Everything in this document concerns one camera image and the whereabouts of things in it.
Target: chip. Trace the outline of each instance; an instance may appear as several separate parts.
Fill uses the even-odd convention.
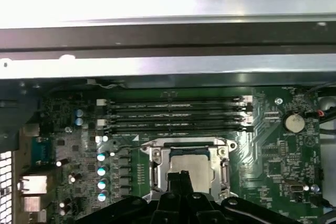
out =
[[[64,145],[65,145],[65,141],[63,139],[57,140],[57,146],[64,146]]]
[[[88,171],[89,172],[95,172],[96,171],[96,166],[94,164],[89,164],[88,165]]]
[[[97,211],[99,211],[100,210],[100,207],[92,207],[91,208],[91,211],[92,212],[97,212]]]
[[[79,145],[73,145],[73,146],[72,146],[72,151],[73,151],[73,152],[77,152],[77,151],[79,151]]]
[[[281,162],[269,162],[268,163],[269,175],[281,175]]]

